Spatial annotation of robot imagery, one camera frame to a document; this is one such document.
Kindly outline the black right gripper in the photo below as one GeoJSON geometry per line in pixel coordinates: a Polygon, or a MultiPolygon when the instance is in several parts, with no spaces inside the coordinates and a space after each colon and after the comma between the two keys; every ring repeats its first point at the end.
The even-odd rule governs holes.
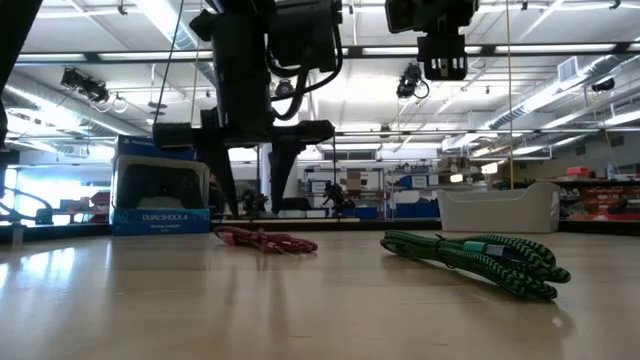
{"type": "Polygon", "coordinates": [[[391,33],[450,35],[470,24],[479,0],[386,0],[384,9],[391,33]]]}

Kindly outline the blue DualShock controller box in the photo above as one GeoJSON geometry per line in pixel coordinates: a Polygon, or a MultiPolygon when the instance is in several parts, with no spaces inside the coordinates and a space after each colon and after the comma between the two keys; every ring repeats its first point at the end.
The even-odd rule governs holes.
{"type": "Polygon", "coordinates": [[[112,233],[207,233],[209,177],[209,168],[191,149],[162,150],[150,138],[118,136],[109,201],[112,233]]]}

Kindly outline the shelf with red bins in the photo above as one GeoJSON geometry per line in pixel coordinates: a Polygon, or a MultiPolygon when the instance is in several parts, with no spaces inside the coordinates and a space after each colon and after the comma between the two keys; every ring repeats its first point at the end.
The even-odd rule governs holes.
{"type": "Polygon", "coordinates": [[[597,177],[577,167],[555,184],[563,220],[640,222],[640,172],[619,173],[611,167],[605,177],[597,177]]]}

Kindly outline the white plastic bin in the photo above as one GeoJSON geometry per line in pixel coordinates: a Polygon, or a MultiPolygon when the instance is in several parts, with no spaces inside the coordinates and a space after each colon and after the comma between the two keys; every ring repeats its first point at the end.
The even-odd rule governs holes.
{"type": "Polygon", "coordinates": [[[519,190],[438,190],[441,226],[445,232],[553,233],[559,229],[559,192],[547,182],[519,190]]]}

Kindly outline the black overhead rig beam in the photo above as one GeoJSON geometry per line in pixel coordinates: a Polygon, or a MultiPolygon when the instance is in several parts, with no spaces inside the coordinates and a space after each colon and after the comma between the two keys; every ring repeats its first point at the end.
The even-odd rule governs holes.
{"type": "MultiPolygon", "coordinates": [[[[416,59],[418,47],[394,46],[344,46],[345,59],[416,59]]],[[[552,43],[552,44],[473,44],[465,47],[469,58],[476,57],[548,57],[548,56],[595,56],[609,54],[640,55],[640,41],[612,43],[552,43]]],[[[22,53],[16,66],[69,66],[76,64],[152,64],[195,63],[212,59],[212,51],[126,51],[126,52],[84,52],[84,53],[22,53]]]]}

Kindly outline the person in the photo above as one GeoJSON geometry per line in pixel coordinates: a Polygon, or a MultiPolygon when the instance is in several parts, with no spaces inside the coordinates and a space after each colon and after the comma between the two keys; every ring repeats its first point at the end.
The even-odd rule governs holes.
{"type": "Polygon", "coordinates": [[[211,174],[209,176],[208,205],[213,214],[221,214],[224,212],[224,194],[223,191],[219,188],[217,178],[214,174],[211,174]]]}

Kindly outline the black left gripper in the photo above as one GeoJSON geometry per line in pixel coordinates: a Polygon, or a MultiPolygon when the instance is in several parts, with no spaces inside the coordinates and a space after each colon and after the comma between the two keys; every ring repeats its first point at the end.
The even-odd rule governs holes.
{"type": "Polygon", "coordinates": [[[216,177],[233,217],[239,216],[235,182],[228,154],[231,147],[271,143],[269,154],[272,211],[278,213],[301,143],[320,142],[333,134],[328,122],[278,126],[294,117],[304,96],[314,91],[309,70],[282,67],[268,50],[270,19],[281,0],[205,0],[208,9],[190,23],[191,30],[212,47],[217,104],[202,112],[200,127],[187,123],[156,123],[153,141],[161,148],[198,148],[206,141],[220,146],[199,149],[199,159],[216,177]]]}

